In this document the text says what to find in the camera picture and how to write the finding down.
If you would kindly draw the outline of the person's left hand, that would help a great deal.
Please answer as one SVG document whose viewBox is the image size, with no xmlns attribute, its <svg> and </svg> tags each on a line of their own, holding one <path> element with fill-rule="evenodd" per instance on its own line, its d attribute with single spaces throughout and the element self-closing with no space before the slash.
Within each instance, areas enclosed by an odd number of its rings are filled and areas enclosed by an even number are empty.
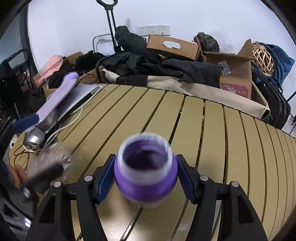
<svg viewBox="0 0 296 241">
<path fill-rule="evenodd" d="M 7 168 L 13 177 L 13 183 L 17 189 L 20 189 L 22 183 L 27 182 L 29 180 L 26 171 L 21 166 L 17 165 L 13 167 L 11 165 L 8 165 Z"/>
</svg>

